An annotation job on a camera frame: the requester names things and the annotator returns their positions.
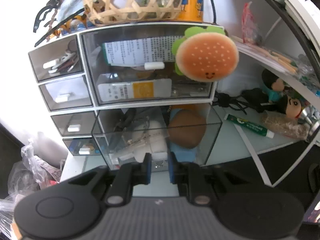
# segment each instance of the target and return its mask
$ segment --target hamburger toy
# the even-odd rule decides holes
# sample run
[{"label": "hamburger toy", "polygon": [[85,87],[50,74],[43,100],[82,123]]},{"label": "hamburger toy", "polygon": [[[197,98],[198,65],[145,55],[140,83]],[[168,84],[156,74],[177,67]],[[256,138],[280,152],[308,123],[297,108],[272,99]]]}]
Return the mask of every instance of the hamburger toy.
[{"label": "hamburger toy", "polygon": [[214,82],[230,75],[238,65],[239,51],[234,42],[216,26],[191,27],[174,42],[175,70],[199,82]]}]

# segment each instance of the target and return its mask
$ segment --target small drawer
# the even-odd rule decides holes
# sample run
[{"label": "small drawer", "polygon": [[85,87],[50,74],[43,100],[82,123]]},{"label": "small drawer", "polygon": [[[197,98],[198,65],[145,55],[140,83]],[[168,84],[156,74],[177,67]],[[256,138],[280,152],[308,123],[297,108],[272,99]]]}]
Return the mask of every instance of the small drawer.
[{"label": "small drawer", "polygon": [[40,85],[39,88],[51,111],[92,105],[87,82],[83,75],[52,81]]},{"label": "small drawer", "polygon": [[63,139],[63,142],[72,155],[101,155],[99,147],[94,138]]},{"label": "small drawer", "polygon": [[101,132],[99,124],[94,126],[96,116],[94,112],[61,114],[51,116],[61,136],[87,136],[94,132]]},{"label": "small drawer", "polygon": [[83,71],[76,35],[39,47],[29,58],[38,82]]},{"label": "small drawer", "polygon": [[98,103],[209,98],[212,83],[197,82],[175,72],[172,43],[192,26],[135,24],[83,34]]},{"label": "small drawer", "polygon": [[222,121],[210,104],[101,110],[93,132],[111,169],[152,154],[153,171],[167,169],[167,153],[179,162],[206,163]]}]

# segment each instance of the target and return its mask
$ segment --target yellow label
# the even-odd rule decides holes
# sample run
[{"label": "yellow label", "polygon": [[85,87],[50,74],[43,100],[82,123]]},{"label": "yellow label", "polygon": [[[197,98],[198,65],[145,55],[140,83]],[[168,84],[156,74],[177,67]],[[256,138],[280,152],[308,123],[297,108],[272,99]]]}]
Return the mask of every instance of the yellow label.
[{"label": "yellow label", "polygon": [[134,98],[153,98],[153,82],[133,83]]}]

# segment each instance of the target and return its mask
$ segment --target toothpaste tube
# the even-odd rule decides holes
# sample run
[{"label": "toothpaste tube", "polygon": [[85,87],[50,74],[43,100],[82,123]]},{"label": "toothpaste tube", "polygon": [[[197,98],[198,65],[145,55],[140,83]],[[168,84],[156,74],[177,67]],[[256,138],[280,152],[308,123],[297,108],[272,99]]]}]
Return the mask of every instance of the toothpaste tube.
[{"label": "toothpaste tube", "polygon": [[249,130],[251,130],[252,132],[261,135],[261,136],[265,136],[268,138],[273,138],[275,133],[268,130],[267,128],[258,125],[254,122],[249,122],[248,120],[242,119],[242,118],[238,118],[234,115],[231,114],[226,114],[226,116],[224,117],[224,120],[228,120],[231,121],[237,125],[243,126]]}]

